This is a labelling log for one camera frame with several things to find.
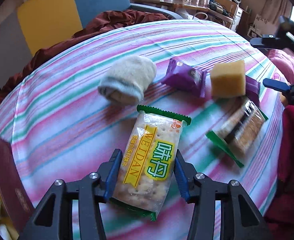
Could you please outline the Weidan cracker packet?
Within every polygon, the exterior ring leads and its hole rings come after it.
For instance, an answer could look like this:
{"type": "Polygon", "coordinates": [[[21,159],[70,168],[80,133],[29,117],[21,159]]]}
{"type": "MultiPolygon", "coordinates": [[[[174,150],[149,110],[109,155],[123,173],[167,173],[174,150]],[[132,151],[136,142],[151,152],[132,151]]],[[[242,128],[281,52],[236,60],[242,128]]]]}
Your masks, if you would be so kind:
{"type": "Polygon", "coordinates": [[[180,136],[191,118],[145,105],[138,105],[137,112],[112,198],[155,221],[169,191],[180,136]]]}

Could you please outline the red garment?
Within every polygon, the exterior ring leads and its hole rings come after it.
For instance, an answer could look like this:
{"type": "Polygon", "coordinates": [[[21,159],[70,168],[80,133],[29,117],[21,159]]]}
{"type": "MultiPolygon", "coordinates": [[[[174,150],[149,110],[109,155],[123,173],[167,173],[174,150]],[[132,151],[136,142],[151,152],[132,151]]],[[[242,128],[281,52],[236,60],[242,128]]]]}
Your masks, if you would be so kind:
{"type": "Polygon", "coordinates": [[[294,239],[294,106],[282,114],[276,194],[264,215],[274,239],[294,239]]]}

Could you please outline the gold metal tin box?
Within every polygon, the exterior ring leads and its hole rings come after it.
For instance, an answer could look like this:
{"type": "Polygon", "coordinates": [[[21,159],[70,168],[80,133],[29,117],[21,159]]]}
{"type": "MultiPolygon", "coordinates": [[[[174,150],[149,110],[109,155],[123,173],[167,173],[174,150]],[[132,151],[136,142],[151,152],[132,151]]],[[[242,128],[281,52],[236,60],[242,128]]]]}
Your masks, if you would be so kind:
{"type": "Polygon", "coordinates": [[[0,138],[0,239],[18,239],[33,211],[14,163],[12,147],[0,138]]]}

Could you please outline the purple snack packet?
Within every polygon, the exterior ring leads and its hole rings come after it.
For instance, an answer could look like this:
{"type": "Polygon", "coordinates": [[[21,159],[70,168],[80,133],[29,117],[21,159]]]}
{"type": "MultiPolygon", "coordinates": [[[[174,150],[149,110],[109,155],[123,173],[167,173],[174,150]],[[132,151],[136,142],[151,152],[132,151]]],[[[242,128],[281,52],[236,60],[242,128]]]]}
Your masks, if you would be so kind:
{"type": "Polygon", "coordinates": [[[170,59],[167,72],[161,83],[189,92],[197,98],[205,98],[207,73],[206,70],[196,69],[174,57],[170,59]]]}
{"type": "Polygon", "coordinates": [[[260,107],[260,86],[258,81],[246,75],[246,96],[255,103],[257,107],[260,107]]]}

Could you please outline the yellow sponge block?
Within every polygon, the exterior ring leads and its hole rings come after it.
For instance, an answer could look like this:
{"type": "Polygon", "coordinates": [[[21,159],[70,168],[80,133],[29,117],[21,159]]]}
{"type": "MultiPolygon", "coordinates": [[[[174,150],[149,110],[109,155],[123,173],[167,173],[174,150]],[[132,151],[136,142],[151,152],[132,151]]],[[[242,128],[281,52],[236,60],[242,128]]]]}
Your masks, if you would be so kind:
{"type": "Polygon", "coordinates": [[[214,98],[234,98],[246,94],[246,74],[243,60],[217,63],[210,71],[211,94],[214,98]]]}

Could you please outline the seaweed cracker packet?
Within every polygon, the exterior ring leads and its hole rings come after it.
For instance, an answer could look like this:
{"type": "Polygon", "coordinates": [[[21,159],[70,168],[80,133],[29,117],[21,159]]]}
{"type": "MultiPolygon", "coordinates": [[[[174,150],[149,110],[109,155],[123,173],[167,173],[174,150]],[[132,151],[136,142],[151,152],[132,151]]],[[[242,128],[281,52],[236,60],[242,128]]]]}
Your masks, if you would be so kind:
{"type": "Polygon", "coordinates": [[[210,130],[206,137],[223,150],[239,168],[244,167],[246,153],[257,138],[267,116],[249,98],[242,99],[242,105],[216,130],[210,130]]]}

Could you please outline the wooden desk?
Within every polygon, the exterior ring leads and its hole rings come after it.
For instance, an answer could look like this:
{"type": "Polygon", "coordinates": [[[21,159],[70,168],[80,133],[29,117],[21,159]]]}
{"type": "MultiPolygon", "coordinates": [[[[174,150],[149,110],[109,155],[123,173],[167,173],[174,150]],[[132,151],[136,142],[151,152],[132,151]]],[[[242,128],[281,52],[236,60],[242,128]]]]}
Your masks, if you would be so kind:
{"type": "Polygon", "coordinates": [[[190,2],[185,2],[182,0],[132,0],[133,3],[139,3],[139,4],[155,4],[155,5],[161,5],[166,6],[170,11],[175,11],[178,8],[183,9],[190,9],[190,10],[196,10],[197,12],[203,12],[206,14],[211,14],[224,22],[233,24],[234,20],[228,16],[224,16],[223,14],[213,11],[209,9],[208,7],[201,7],[198,5],[195,5],[190,2]]]}

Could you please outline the striped bed sheet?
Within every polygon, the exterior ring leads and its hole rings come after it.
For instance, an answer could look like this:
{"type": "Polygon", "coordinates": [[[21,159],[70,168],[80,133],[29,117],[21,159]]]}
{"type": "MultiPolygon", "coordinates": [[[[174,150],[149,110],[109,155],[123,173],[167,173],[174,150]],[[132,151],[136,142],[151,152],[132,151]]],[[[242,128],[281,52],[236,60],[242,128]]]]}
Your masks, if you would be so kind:
{"type": "Polygon", "coordinates": [[[282,78],[259,50],[234,31],[209,21],[171,20],[109,31],[60,53],[26,77],[0,105],[0,137],[12,146],[25,190],[37,205],[56,179],[74,181],[95,171],[115,148],[124,150],[134,127],[134,106],[110,104],[98,92],[114,62],[141,55],[157,66],[144,104],[191,117],[178,148],[196,170],[216,181],[238,180],[265,213],[276,192],[282,138],[283,105],[279,94],[262,88],[259,99],[268,117],[249,149],[243,168],[206,137],[235,111],[235,99],[200,99],[163,85],[173,57],[200,70],[216,63],[245,62],[257,81],[282,78]]]}

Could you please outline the rolled white sock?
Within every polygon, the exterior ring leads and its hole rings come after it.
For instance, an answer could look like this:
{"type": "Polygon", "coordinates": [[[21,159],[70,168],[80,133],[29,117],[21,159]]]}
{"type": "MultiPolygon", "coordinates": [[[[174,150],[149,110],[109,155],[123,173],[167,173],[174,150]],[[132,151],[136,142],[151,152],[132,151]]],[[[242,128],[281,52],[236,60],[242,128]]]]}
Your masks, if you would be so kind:
{"type": "Polygon", "coordinates": [[[147,57],[126,56],[112,64],[101,79],[98,92],[112,103],[137,105],[144,99],[156,72],[155,63],[147,57]]]}

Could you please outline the dark red blanket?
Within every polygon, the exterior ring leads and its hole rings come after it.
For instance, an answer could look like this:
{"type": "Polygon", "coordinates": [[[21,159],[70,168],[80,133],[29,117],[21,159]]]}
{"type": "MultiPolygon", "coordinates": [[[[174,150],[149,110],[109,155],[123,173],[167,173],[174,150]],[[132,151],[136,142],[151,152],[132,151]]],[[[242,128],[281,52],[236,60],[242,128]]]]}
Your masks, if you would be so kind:
{"type": "Polygon", "coordinates": [[[105,11],[92,19],[86,28],[74,33],[69,39],[59,42],[49,48],[39,49],[34,57],[26,64],[21,72],[11,76],[3,88],[0,90],[0,105],[5,97],[13,91],[13,89],[22,82],[22,80],[31,74],[34,70],[39,68],[42,64],[49,61],[59,53],[63,52],[83,42],[89,38],[107,33],[118,28],[129,27],[135,24],[148,23],[162,20],[169,20],[169,16],[162,13],[143,12],[133,9],[125,11],[105,11]]]}

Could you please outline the grey yellow blue headboard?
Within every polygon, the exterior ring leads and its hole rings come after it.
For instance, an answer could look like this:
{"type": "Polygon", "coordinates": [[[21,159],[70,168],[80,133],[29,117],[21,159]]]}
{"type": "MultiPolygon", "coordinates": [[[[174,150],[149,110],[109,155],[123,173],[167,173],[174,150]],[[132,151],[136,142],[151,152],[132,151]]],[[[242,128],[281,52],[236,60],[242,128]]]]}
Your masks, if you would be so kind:
{"type": "Polygon", "coordinates": [[[101,12],[129,6],[130,0],[27,0],[0,24],[0,87],[39,49],[71,38],[101,12]]]}

